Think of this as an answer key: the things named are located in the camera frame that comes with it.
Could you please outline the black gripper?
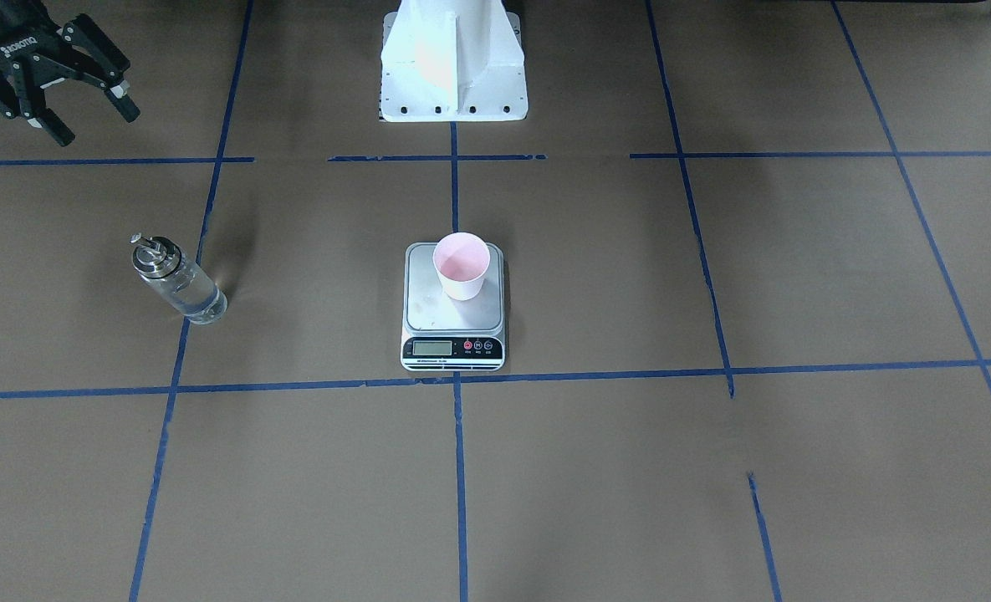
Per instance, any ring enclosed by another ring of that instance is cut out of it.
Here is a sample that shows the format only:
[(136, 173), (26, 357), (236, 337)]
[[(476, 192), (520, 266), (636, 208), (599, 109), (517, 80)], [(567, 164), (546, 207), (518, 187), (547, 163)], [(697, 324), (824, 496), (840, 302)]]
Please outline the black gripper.
[(89, 15), (56, 23), (43, 1), (0, 1), (0, 114), (6, 119), (25, 119), (67, 147), (75, 134), (45, 104), (43, 88), (72, 79), (100, 89), (125, 122), (135, 122), (140, 108), (130, 96), (127, 69), (128, 58)]

